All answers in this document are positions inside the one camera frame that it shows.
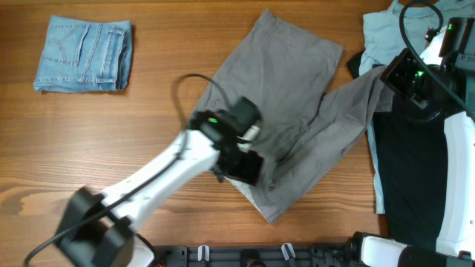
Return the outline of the grey shorts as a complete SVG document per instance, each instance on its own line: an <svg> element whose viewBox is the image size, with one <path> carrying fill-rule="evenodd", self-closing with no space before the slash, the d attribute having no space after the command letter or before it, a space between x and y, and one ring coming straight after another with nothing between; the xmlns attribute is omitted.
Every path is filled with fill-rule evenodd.
<svg viewBox="0 0 475 267"><path fill-rule="evenodd" d="M328 91L341 45L265 10L218 68L196 109L245 96L263 117L252 150L263 158L255 185L240 190L268 223L305 195L363 137L373 115L388 112L393 92L381 67Z"/></svg>

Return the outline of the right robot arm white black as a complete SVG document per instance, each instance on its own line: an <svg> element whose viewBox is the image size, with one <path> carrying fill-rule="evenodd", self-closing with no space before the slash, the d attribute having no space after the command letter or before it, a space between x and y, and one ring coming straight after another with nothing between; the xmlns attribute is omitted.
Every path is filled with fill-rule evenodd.
<svg viewBox="0 0 475 267"><path fill-rule="evenodd" d="M390 235L357 234L364 266L474 264L474 19L453 17L436 46L406 45L377 81L389 108L373 117Z"/></svg>

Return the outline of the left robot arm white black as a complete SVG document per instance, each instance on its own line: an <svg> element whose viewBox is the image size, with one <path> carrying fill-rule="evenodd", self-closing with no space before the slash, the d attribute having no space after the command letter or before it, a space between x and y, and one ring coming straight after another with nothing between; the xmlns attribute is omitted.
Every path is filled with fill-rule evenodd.
<svg viewBox="0 0 475 267"><path fill-rule="evenodd" d="M135 174L97 194L83 187L71 197L56 231L56 247L75 265L149 266L154 252L137 233L148 218L190 179L211 172L218 179L254 185L263 158L250 142L261 114L239 98L225 110L196 112L183 132Z"/></svg>

